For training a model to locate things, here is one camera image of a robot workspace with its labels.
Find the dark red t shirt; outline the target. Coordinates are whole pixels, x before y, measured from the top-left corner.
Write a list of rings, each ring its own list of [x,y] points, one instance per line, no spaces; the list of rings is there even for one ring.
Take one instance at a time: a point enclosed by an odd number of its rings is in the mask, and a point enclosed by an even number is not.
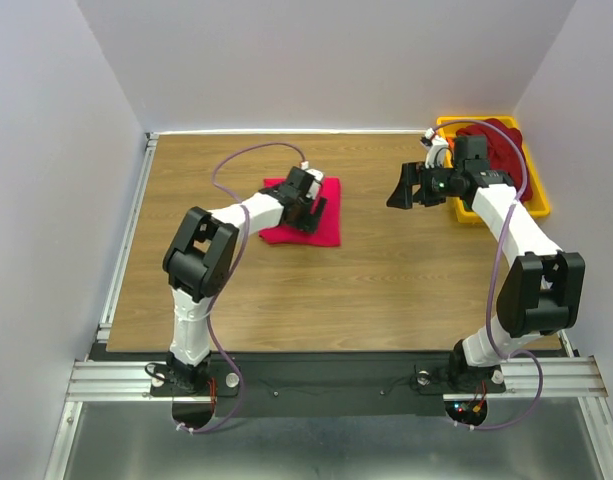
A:
[[[522,169],[515,149],[500,133],[493,130],[493,127],[508,137],[520,151],[522,151],[523,144],[521,131],[514,127],[507,127],[496,118],[486,119],[485,123],[489,124],[489,127],[485,127],[481,124],[471,124],[460,128],[456,132],[456,135],[485,136],[487,139],[488,159],[491,167],[495,170],[505,171],[513,178],[515,183],[520,183],[522,181]]]

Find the aluminium right side rail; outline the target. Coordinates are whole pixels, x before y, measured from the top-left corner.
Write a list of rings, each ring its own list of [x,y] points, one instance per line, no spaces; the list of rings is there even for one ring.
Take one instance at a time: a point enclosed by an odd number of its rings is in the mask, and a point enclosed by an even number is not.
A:
[[[567,357],[569,358],[580,358],[581,357],[579,350],[573,345],[566,330],[561,330],[558,333],[558,336],[562,344],[562,348],[564,349]]]

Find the aluminium front rail frame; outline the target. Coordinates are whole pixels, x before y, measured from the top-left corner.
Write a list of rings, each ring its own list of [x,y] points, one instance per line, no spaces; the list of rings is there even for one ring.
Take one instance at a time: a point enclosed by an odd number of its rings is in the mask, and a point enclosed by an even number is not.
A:
[[[613,417],[599,368],[591,357],[542,358],[541,398],[575,398],[605,479],[613,479]],[[501,365],[503,400],[531,398],[537,389],[534,364],[515,358]],[[63,479],[85,403],[153,401],[142,361],[82,361],[74,364],[45,477]]]

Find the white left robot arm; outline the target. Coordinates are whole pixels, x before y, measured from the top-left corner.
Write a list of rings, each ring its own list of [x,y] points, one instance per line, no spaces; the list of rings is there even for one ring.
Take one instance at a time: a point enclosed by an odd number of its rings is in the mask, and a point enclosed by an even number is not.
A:
[[[279,184],[246,200],[216,210],[187,211],[162,264],[174,301],[174,323],[166,369],[153,372],[154,378],[187,394],[208,386],[208,318],[241,258],[235,250],[242,249],[249,236],[278,226],[314,233],[327,203],[321,196],[324,180],[323,172],[302,163]]]

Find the pink t shirt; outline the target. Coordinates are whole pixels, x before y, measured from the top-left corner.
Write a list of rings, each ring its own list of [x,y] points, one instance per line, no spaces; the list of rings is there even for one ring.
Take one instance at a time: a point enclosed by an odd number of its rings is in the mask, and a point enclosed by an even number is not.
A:
[[[327,200],[327,204],[315,233],[308,234],[288,226],[278,226],[261,230],[259,237],[270,245],[339,247],[341,245],[341,194],[342,187],[338,177],[329,177],[324,180],[320,196]]]

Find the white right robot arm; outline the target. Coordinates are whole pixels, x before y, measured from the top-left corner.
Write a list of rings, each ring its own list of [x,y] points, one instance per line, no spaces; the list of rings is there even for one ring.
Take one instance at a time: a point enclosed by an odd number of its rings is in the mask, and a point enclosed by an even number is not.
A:
[[[526,344],[575,324],[585,261],[542,231],[510,175],[491,166],[485,137],[448,142],[430,129],[421,142],[425,159],[403,164],[387,206],[430,207],[450,197],[463,201],[488,227],[497,242],[495,260],[506,261],[509,270],[502,287],[489,288],[484,326],[455,344],[447,366],[419,371],[417,382],[454,390],[500,384],[503,377],[496,369],[501,362],[524,354]]]

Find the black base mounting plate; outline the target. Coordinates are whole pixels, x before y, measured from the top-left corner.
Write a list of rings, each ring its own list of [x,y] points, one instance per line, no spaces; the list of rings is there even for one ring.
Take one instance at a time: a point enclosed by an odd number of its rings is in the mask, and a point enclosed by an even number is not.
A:
[[[212,352],[196,367],[172,357],[145,367],[150,394],[176,421],[214,417],[442,416],[450,396],[485,405],[505,385],[498,364],[469,367],[448,351]]]

